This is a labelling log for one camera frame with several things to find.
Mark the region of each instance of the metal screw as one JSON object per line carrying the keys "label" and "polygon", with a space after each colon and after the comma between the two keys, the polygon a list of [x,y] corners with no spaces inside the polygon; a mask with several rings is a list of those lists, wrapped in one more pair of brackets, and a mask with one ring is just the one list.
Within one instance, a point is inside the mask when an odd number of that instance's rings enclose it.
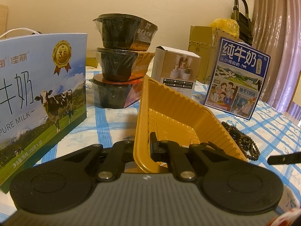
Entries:
{"label": "metal screw", "polygon": [[184,179],[192,179],[195,177],[195,173],[192,171],[184,171],[184,172],[181,172],[180,175]]}
{"label": "metal screw", "polygon": [[113,177],[113,173],[111,173],[109,171],[103,171],[98,174],[98,177],[101,179],[109,179],[109,178]]}

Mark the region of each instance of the yellow plastic tray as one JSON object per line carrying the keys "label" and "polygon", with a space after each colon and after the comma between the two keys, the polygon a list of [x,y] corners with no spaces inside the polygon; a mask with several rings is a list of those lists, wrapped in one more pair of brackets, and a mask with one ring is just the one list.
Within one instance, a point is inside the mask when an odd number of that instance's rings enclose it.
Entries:
{"label": "yellow plastic tray", "polygon": [[148,77],[143,79],[133,156],[145,173],[167,172],[150,157],[149,134],[179,145],[212,142],[227,155],[246,161],[237,144],[205,106]]}

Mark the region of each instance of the instant noodle bowl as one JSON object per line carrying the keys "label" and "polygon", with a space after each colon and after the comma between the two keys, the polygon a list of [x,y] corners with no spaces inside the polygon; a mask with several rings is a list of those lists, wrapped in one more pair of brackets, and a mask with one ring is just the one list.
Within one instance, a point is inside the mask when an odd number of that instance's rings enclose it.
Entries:
{"label": "instant noodle bowl", "polygon": [[130,14],[102,14],[93,20],[103,46],[112,49],[147,51],[158,27]]}
{"label": "instant noodle bowl", "polygon": [[96,59],[108,81],[129,81],[144,77],[154,53],[98,48]]}
{"label": "instant noodle bowl", "polygon": [[111,82],[102,74],[95,75],[90,82],[94,89],[94,103],[101,108],[123,109],[140,99],[143,78],[128,82]]}

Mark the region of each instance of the blue checkered tablecloth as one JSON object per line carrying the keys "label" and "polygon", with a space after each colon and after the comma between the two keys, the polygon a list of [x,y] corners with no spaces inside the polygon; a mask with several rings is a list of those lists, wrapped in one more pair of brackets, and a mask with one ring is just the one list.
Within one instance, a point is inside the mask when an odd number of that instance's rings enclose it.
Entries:
{"label": "blue checkered tablecloth", "polygon": [[[89,88],[88,80],[101,73],[101,69],[87,67],[87,119],[72,130],[52,150],[50,150],[36,165],[61,157],[94,143],[111,147],[115,142],[133,140],[138,117],[139,103],[126,109],[101,109],[94,106],[94,91]],[[207,86],[197,83],[192,99],[202,103]],[[278,206],[280,213],[294,207],[300,207],[301,202],[301,164],[270,166],[267,158],[270,155],[288,154],[300,151],[300,128],[281,113],[266,103],[258,102],[250,121],[238,118],[224,112],[211,109],[220,121],[236,126],[249,135],[257,144],[261,155],[253,164],[266,167],[276,173],[284,183],[284,193]],[[0,222],[6,220],[16,211],[10,194],[0,192]]]}

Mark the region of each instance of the gray ribbed surface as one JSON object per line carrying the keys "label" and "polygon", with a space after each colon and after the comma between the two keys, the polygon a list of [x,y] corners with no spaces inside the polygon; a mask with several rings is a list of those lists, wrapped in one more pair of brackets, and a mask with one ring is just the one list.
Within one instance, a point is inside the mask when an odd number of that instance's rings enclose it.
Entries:
{"label": "gray ribbed surface", "polygon": [[3,225],[266,226],[275,216],[273,211],[258,216],[224,212],[208,203],[194,184],[176,181],[172,174],[123,173],[118,181],[100,183],[74,209],[46,216],[19,210]]}

